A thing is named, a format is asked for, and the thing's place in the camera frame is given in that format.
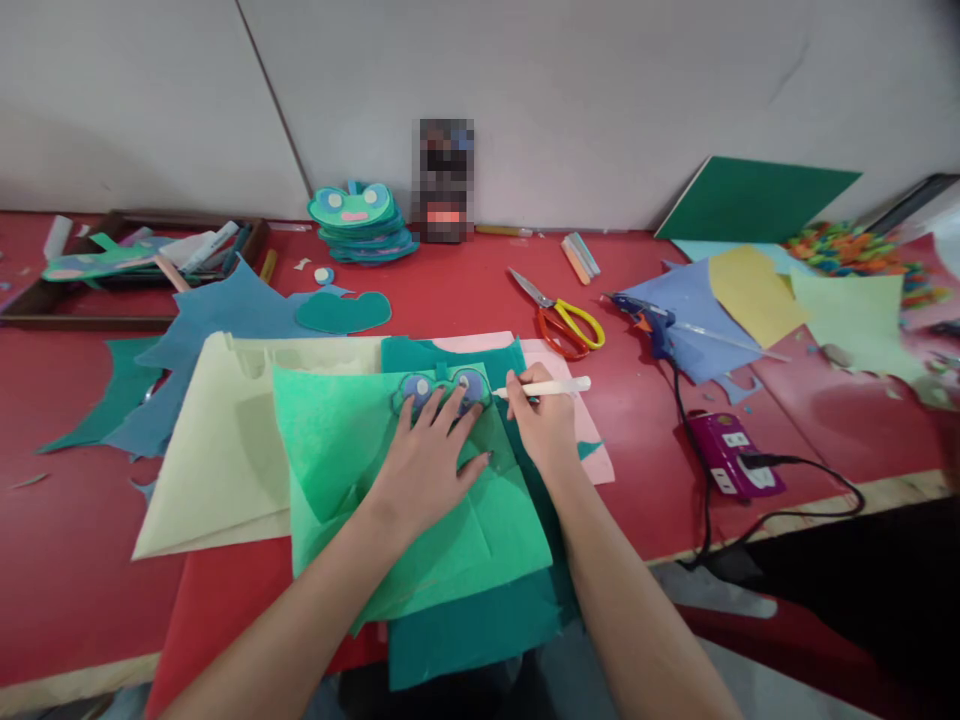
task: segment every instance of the hand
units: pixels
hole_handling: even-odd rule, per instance
[[[507,419],[516,418],[523,447],[541,474],[550,469],[580,466],[573,425],[573,398],[567,394],[544,395],[539,403],[531,405],[521,387],[521,384],[548,380],[553,380],[553,376],[542,363],[534,363],[519,378],[513,370],[507,373],[510,401]]]
[[[492,453],[483,453],[457,472],[460,451],[483,406],[476,403],[454,426],[465,390],[458,385],[438,413],[444,393],[443,388],[434,391],[413,427],[413,397],[406,399],[387,458],[363,501],[407,544],[459,505],[490,464]]]

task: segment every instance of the black cable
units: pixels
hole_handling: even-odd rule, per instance
[[[730,552],[731,550],[742,547],[750,538],[753,537],[760,528],[763,527],[764,523],[767,520],[775,517],[820,517],[820,518],[845,518],[853,517],[854,515],[859,515],[863,509],[867,506],[867,500],[863,496],[863,493],[854,485],[852,482],[847,480],[843,475],[838,473],[836,470],[827,467],[826,465],[821,465],[818,462],[813,460],[807,460],[805,458],[796,457],[794,455],[772,455],[768,453],[742,453],[740,455],[741,460],[743,460],[744,466],[753,470],[756,468],[762,467],[776,467],[777,465],[811,465],[815,468],[823,470],[825,473],[833,476],[836,480],[842,483],[847,487],[850,492],[853,493],[854,497],[857,499],[857,504],[850,510],[842,510],[839,512],[803,512],[800,510],[776,510],[774,512],[767,513],[761,517],[757,522],[755,522],[746,533],[741,535],[739,538],[731,542],[729,545],[724,545],[719,550],[710,551],[710,545],[713,540],[713,525],[710,518],[710,493],[713,489],[713,473],[710,472],[710,465],[707,462],[706,457],[703,454],[703,451],[700,449],[700,444],[697,442],[696,435],[693,433],[693,428],[690,426],[690,421],[687,419],[686,410],[683,407],[683,399],[680,396],[680,370],[677,368],[676,362],[673,358],[669,358],[670,364],[673,367],[673,396],[677,401],[677,409],[680,411],[680,419],[683,422],[683,428],[686,431],[687,439],[690,441],[690,444],[693,445],[693,449],[697,454],[697,458],[700,460],[700,466],[703,469],[704,480],[706,481],[706,490],[704,491],[703,496],[703,517],[704,517],[704,535],[703,535],[703,545],[697,551],[697,554],[693,557],[692,560],[683,561],[680,560],[679,563],[687,570],[695,570],[704,562],[709,559],[718,557],[719,555]]]

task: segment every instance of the scissors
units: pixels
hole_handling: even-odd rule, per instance
[[[592,315],[585,310],[574,307],[570,303],[563,300],[551,300],[542,292],[537,290],[533,283],[527,280],[516,270],[513,270],[512,268],[507,269],[510,270],[510,274],[513,275],[520,287],[526,291],[527,295],[532,297],[534,302],[539,305],[537,308],[537,321],[540,324],[540,334],[543,335],[544,341],[554,352],[558,353],[562,357],[565,357],[567,360],[579,360],[581,358],[585,358],[587,353],[591,350],[597,350],[603,347],[603,343],[606,342],[607,338],[603,333],[603,328],[600,327],[600,323],[594,320]],[[559,320],[557,317],[555,317],[554,313],[547,312],[550,308],[553,308],[555,314],[560,316]],[[578,317],[582,318],[583,321],[593,329],[597,339],[591,340],[584,335],[583,331],[580,329],[571,315],[577,315]],[[570,352],[569,350],[565,350],[563,347],[561,347],[556,338],[548,334],[547,325],[551,325],[558,333],[567,338],[577,349],[577,351]]]

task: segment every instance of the yellow felt sheet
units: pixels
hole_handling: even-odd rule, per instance
[[[750,245],[710,258],[710,286],[724,309],[763,348],[809,317],[777,275],[774,261]]]

